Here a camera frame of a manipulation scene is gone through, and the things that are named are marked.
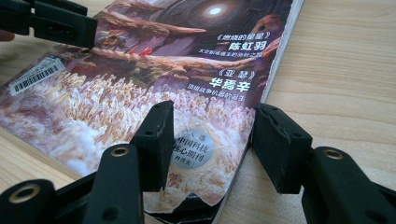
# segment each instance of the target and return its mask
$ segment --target clamp jaw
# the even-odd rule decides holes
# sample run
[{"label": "clamp jaw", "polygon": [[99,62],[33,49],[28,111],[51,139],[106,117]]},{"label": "clamp jaw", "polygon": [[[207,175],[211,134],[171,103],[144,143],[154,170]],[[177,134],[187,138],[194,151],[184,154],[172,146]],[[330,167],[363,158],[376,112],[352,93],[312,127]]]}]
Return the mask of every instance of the clamp jaw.
[{"label": "clamp jaw", "polygon": [[353,159],[312,137],[279,108],[258,105],[253,148],[278,193],[304,186],[307,223],[396,223],[396,192],[370,181]]},{"label": "clamp jaw", "polygon": [[92,48],[97,20],[87,17],[88,9],[67,0],[2,0],[0,29],[51,41]]},{"label": "clamp jaw", "polygon": [[144,223],[142,192],[166,184],[173,115],[173,102],[156,104],[129,144],[106,149],[98,170],[70,185],[55,190],[37,179],[7,189],[0,195],[0,223]]}]

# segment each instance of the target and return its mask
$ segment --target cover illustration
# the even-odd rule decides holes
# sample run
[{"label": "cover illustration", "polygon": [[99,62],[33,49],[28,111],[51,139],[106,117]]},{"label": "cover illustration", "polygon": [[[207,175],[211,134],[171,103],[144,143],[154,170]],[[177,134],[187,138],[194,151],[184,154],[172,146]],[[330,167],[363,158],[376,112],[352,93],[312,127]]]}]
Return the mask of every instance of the cover illustration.
[{"label": "cover illustration", "polygon": [[116,0],[93,49],[57,45],[0,89],[0,126],[81,175],[172,100],[166,188],[145,211],[215,206],[246,150],[292,0]]}]

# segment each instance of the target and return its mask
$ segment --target wooden table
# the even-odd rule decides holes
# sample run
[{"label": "wooden table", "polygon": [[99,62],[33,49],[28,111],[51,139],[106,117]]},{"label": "wooden table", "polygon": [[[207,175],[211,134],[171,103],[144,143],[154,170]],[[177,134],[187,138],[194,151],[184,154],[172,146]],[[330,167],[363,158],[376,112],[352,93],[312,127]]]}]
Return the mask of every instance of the wooden table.
[{"label": "wooden table", "polygon": [[[76,2],[93,15],[110,0]],[[30,36],[0,43],[0,82],[52,45]],[[308,131],[313,147],[343,149],[396,189],[396,1],[305,0],[267,103]],[[78,178],[4,130],[0,161],[1,192],[32,178],[56,188]],[[301,194],[276,194],[250,150],[219,223],[305,223]]]}]

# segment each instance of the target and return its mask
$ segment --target magazine cover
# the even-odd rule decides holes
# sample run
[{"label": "magazine cover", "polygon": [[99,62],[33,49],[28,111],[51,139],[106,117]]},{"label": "magazine cover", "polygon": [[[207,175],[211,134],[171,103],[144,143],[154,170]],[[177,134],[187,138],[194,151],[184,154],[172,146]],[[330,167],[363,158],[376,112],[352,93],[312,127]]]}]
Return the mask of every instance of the magazine cover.
[{"label": "magazine cover", "polygon": [[58,45],[0,89],[0,126],[88,175],[106,148],[130,142],[153,105],[172,100],[167,184],[144,193],[145,211],[211,222],[301,4],[116,0],[95,16],[92,49]]}]

